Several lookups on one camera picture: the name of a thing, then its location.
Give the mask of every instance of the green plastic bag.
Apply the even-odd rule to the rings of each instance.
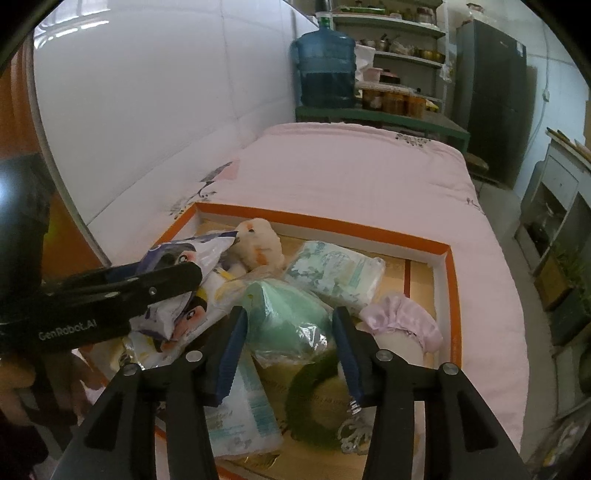
[[[241,305],[248,312],[246,342],[263,366],[306,364],[328,348],[331,309],[281,280],[251,283]]]

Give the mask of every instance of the pot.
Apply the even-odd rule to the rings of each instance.
[[[386,34],[382,35],[376,43],[375,49],[379,51],[390,51],[390,46],[392,42],[390,42],[388,36]]]
[[[436,61],[438,63],[445,63],[445,55],[435,50],[423,50],[422,48],[415,48],[414,56],[425,60]]]

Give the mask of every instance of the pink bedspread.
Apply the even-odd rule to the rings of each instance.
[[[360,125],[286,124],[268,129],[236,160],[238,172],[204,189],[212,201],[340,219],[451,245],[463,369],[519,448],[529,373],[523,313],[462,155],[440,142]]]

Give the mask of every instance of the refrigerator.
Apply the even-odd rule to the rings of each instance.
[[[478,20],[459,27],[456,42],[452,120],[470,132],[468,152],[488,163],[488,175],[511,186],[527,133],[525,45]]]

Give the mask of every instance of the white tiled wall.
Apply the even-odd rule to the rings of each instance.
[[[145,251],[187,185],[294,121],[289,45],[315,29],[283,0],[65,0],[36,29],[50,148],[109,258]]]

